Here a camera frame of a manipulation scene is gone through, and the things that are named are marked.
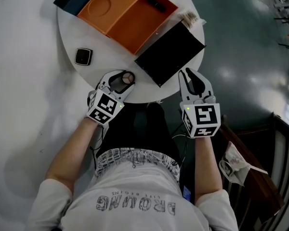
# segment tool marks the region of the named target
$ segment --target ball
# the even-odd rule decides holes
[[[122,76],[122,81],[129,85],[131,83],[133,83],[135,81],[135,76],[133,73],[131,72],[126,72],[123,76]]]

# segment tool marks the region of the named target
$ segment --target black cable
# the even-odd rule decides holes
[[[183,173],[184,173],[184,161],[185,161],[185,156],[186,156],[186,149],[187,149],[187,135],[185,134],[185,147],[184,147],[184,156],[183,156],[183,159],[181,161],[181,165],[180,165],[180,179],[179,179],[179,182],[180,182],[180,189],[182,191],[182,194],[183,194],[183,191],[184,191],[184,177],[182,176]]]
[[[104,127],[101,127],[101,128],[102,128],[102,136],[101,136],[101,138],[100,138],[98,141],[100,141],[100,140],[102,139],[102,143],[101,143],[101,145],[100,145],[98,148],[93,149],[94,151],[99,150],[99,149],[102,147],[102,144],[103,144],[103,138],[104,138]]]
[[[182,122],[176,129],[175,131],[170,135],[170,137],[173,137],[173,135],[178,131],[178,129],[183,125],[184,123]]]
[[[96,161],[95,161],[94,149],[92,148],[92,146],[90,146],[89,149],[92,151],[93,160],[94,160],[94,170],[96,170]]]
[[[93,155],[93,160],[94,160],[94,170],[96,170],[96,161],[95,161],[95,154],[94,154],[94,151],[97,151],[97,150],[99,150],[99,149],[102,147],[102,144],[103,144],[103,138],[104,138],[104,127],[102,127],[102,126],[100,126],[100,125],[99,125],[99,127],[102,128],[102,136],[99,138],[98,141],[100,141],[100,140],[102,139],[102,143],[101,143],[101,145],[100,145],[98,148],[96,148],[96,149],[93,149],[92,146],[89,147],[89,149],[92,151],[92,155]]]
[[[185,156],[186,156],[186,151],[187,151],[188,135],[187,135],[187,133],[186,133],[185,131],[183,131],[183,130],[181,130],[181,131],[185,134],[185,147],[184,147],[184,156],[183,156],[183,160],[184,160],[184,158],[185,158]]]

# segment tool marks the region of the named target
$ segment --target black tablet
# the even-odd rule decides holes
[[[179,22],[135,62],[161,87],[205,46]]]

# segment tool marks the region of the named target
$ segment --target white round table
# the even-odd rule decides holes
[[[130,54],[125,48],[98,32],[86,22],[58,8],[58,24],[62,42],[67,55],[77,72],[93,88],[96,87],[102,76],[110,71],[126,69],[133,72],[135,74],[136,86],[133,92],[125,100],[127,103],[154,102],[176,93],[180,89],[177,73],[160,88],[151,77],[134,62],[145,49],[180,21],[178,13],[191,10],[200,18],[191,0],[170,1],[177,5],[179,9],[165,25],[150,38],[137,55]],[[204,32],[201,20],[198,20],[195,23],[191,33],[204,44]],[[93,57],[89,66],[75,64],[77,48],[88,48],[93,50]],[[190,67],[198,70],[202,62],[203,54],[204,49],[189,61],[183,69]]]

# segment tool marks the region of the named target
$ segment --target blue tag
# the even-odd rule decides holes
[[[188,190],[185,186],[183,188],[183,198],[189,202],[191,201],[191,191]]]

